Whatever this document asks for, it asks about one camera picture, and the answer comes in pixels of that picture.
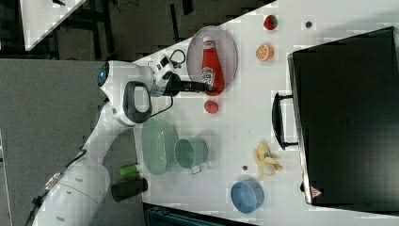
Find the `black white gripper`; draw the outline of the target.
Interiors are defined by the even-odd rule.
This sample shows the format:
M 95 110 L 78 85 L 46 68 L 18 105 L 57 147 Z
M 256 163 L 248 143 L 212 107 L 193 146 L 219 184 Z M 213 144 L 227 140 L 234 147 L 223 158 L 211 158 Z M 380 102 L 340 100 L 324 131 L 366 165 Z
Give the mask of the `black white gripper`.
M 162 96 L 167 88 L 170 77 L 173 75 L 175 69 L 181 69 L 185 63 L 185 59 L 178 62 L 172 60 L 170 56 L 162 54 L 156 60 L 150 60 L 148 66 L 152 69 L 153 83 L 151 89 L 151 96 Z M 216 87 L 206 83 L 191 82 L 190 88 L 197 92 L 216 92 Z

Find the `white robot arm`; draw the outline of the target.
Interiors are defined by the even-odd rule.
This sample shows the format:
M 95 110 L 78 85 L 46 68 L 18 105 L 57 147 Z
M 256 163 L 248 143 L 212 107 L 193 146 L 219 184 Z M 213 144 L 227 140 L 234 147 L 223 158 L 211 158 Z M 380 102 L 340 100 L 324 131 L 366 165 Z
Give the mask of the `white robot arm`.
M 208 82 L 183 81 L 181 66 L 162 55 L 154 63 L 108 60 L 97 77 L 106 101 L 79 154 L 45 184 L 33 199 L 24 226 L 89 226 L 110 187 L 104 158 L 115 138 L 156 114 L 152 98 L 179 92 L 215 92 Z

